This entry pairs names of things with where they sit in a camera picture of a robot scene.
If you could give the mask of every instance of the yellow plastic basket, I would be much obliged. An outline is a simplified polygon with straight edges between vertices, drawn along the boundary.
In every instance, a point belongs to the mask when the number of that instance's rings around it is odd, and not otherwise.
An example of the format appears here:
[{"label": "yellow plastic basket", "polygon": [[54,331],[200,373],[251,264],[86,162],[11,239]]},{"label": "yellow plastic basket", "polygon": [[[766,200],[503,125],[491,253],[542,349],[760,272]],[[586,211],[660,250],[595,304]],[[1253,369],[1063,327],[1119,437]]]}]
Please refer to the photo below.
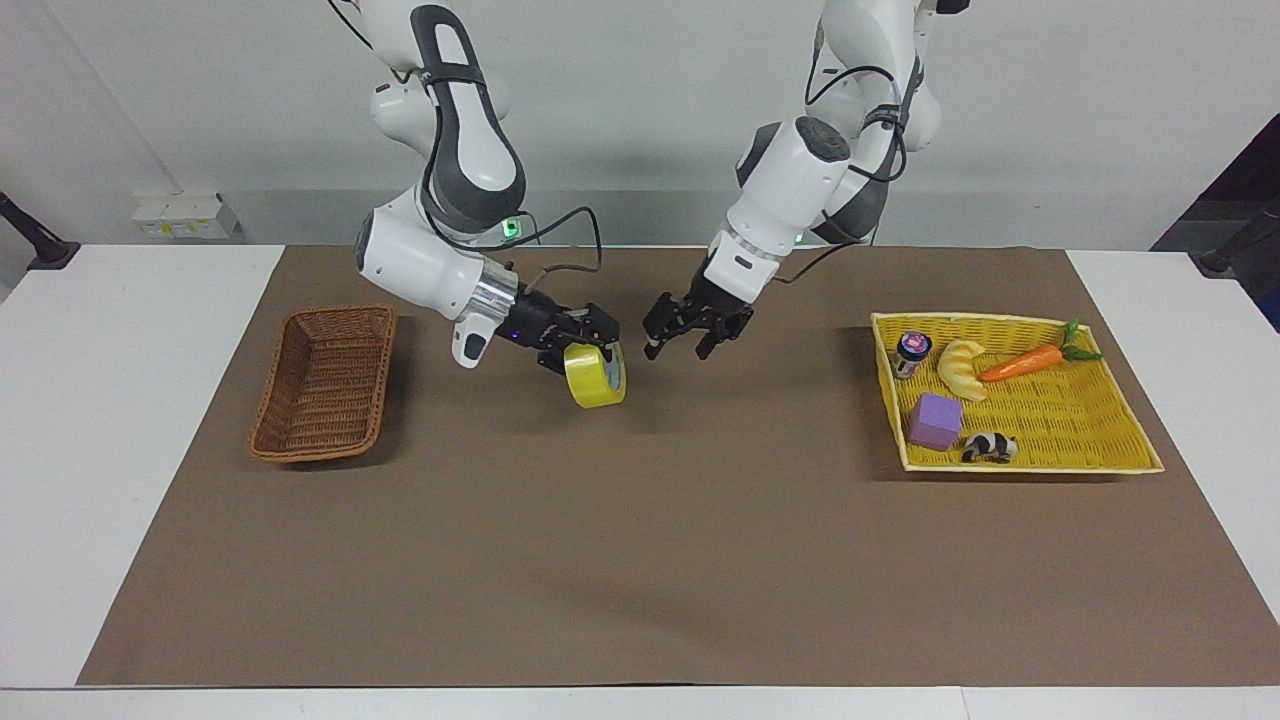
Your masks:
[{"label": "yellow plastic basket", "polygon": [[[873,314],[876,365],[888,423],[899,456],[908,470],[954,473],[1160,473],[1147,433],[1125,402],[1106,360],[1062,363],[1019,378],[987,383],[989,397],[961,401],[960,439],[946,452],[906,442],[906,424],[915,404],[927,392],[954,397],[937,373],[938,356],[952,340],[974,340],[987,352],[974,360],[980,374],[1033,347],[1062,342],[1065,323],[1011,315],[972,313]],[[919,331],[933,340],[933,351],[915,377],[899,380],[890,356],[899,338]],[[1074,345],[1097,352],[1088,327],[1080,325]],[[963,462],[964,439],[974,433],[998,432],[1018,441],[1012,462]]]}]

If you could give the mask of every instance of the brown wicker basket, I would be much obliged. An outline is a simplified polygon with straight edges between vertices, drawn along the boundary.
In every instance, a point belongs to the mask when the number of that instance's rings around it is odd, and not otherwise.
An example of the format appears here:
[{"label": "brown wicker basket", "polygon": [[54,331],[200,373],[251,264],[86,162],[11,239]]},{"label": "brown wicker basket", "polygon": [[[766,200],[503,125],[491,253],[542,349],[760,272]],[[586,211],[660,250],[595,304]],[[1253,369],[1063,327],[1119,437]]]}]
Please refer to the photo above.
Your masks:
[{"label": "brown wicker basket", "polygon": [[289,315],[280,327],[248,454],[268,462],[302,462],[372,447],[394,337],[389,305]]}]

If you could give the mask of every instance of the orange carrot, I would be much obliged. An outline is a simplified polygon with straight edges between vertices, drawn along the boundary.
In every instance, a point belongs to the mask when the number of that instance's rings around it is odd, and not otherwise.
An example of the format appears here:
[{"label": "orange carrot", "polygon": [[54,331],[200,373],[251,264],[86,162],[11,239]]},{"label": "orange carrot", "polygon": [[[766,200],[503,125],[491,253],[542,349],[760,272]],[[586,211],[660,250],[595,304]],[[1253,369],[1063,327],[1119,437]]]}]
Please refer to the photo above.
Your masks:
[{"label": "orange carrot", "polygon": [[1012,360],[1006,360],[986,373],[978,375],[984,383],[995,380],[1007,380],[1044,368],[1052,368],[1062,361],[1062,351],[1052,343],[1046,343],[1029,352],[1023,352]]},{"label": "orange carrot", "polygon": [[978,379],[984,383],[1007,380],[1009,378],[1016,378],[1018,375],[1025,375],[1028,373],[1034,373],[1036,370],[1052,368],[1064,360],[1101,360],[1102,356],[1097,352],[1089,352],[1088,350],[1071,345],[1079,327],[1079,322],[1071,320],[1066,324],[1066,329],[1062,333],[1061,346],[1044,343],[1036,350],[1029,350],[1012,360],[1006,360],[1000,365],[991,368],[978,375]]}]

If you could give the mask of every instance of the robotic arm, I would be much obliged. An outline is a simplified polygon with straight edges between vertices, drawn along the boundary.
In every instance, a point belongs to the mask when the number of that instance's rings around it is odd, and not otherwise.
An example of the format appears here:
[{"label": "robotic arm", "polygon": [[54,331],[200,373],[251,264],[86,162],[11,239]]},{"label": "robotic arm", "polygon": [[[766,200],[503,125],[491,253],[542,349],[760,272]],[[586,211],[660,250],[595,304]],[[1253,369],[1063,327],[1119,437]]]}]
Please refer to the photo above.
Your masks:
[{"label": "robotic arm", "polygon": [[845,69],[805,97],[805,117],[756,131],[737,164],[742,192],[689,292],[663,293],[644,319],[650,360],[669,340],[692,331],[707,331],[696,348],[703,360],[736,340],[751,319],[751,304],[805,229],[828,242],[852,243],[876,228],[906,151],[928,145],[941,119],[920,60],[933,17],[968,4],[827,0],[813,69],[824,45]]},{"label": "robotic arm", "polygon": [[499,124],[504,97],[449,3],[352,4],[374,53],[404,78],[374,91],[374,119],[426,160],[413,187],[365,219],[356,243],[361,275],[453,320],[453,357],[463,368],[480,363],[494,334],[536,348],[538,363],[559,374],[576,345],[620,363],[617,320],[591,304],[571,310],[527,291],[475,249],[481,233],[520,211],[525,170]]}]

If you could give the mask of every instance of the tape roll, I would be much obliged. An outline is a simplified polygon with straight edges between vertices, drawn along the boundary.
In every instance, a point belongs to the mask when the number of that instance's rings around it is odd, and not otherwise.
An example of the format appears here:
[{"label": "tape roll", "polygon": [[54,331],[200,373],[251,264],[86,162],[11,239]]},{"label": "tape roll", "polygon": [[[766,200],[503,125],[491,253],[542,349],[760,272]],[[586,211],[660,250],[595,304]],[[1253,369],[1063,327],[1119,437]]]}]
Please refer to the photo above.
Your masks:
[{"label": "tape roll", "polygon": [[571,345],[564,350],[564,379],[573,400],[582,407],[617,405],[627,396],[627,366],[618,343],[609,346],[612,359],[594,345]]}]

